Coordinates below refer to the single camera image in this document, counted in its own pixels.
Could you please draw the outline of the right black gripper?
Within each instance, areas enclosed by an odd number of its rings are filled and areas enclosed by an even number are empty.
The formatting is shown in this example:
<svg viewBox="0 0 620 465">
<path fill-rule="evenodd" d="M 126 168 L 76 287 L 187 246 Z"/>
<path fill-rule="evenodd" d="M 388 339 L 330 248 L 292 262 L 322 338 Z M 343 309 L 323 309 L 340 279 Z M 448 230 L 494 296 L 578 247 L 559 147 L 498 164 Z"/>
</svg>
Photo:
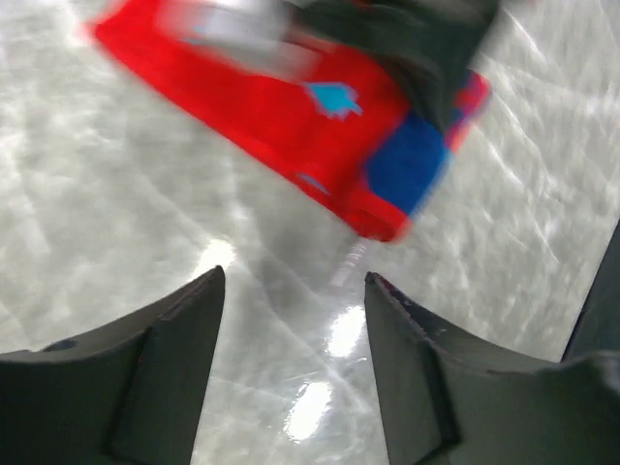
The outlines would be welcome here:
<svg viewBox="0 0 620 465">
<path fill-rule="evenodd" d="M 321 39 L 369 54 L 442 134 L 497 1 L 307 1 L 294 18 Z"/>
</svg>

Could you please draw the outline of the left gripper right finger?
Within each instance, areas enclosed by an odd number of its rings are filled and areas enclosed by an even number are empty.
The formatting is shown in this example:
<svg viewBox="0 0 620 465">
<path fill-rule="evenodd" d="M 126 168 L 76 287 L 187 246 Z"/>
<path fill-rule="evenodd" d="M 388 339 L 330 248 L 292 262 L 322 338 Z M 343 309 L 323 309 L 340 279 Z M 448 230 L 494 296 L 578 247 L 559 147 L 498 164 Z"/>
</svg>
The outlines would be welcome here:
<svg viewBox="0 0 620 465">
<path fill-rule="evenodd" d="M 490 343 L 365 278 L 365 315 L 392 464 L 615 464 L 619 355 L 561 362 Z"/>
</svg>

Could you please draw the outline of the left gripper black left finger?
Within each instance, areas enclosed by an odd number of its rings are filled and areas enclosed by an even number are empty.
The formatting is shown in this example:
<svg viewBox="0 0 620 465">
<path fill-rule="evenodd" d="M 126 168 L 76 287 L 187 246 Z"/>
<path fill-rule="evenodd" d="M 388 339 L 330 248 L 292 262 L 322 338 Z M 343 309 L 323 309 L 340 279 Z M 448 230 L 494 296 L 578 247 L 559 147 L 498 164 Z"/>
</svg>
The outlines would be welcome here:
<svg viewBox="0 0 620 465">
<path fill-rule="evenodd" d="M 187 464 L 222 321 L 221 267 L 101 327 L 1 357 L 5 464 Z"/>
</svg>

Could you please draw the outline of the red blue cat towel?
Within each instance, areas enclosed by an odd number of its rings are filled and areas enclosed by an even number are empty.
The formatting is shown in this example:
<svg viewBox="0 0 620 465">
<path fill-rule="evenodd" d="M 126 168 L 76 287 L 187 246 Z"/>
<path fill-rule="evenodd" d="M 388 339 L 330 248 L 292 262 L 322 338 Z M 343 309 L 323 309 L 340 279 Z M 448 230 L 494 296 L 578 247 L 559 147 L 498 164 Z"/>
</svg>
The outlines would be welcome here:
<svg viewBox="0 0 620 465">
<path fill-rule="evenodd" d="M 167 36 L 160 1 L 117 1 L 88 30 L 166 100 L 330 210 L 358 235 L 397 238 L 491 93 L 468 72 L 445 132 L 417 115 L 388 75 L 346 46 L 300 80 L 245 72 Z"/>
</svg>

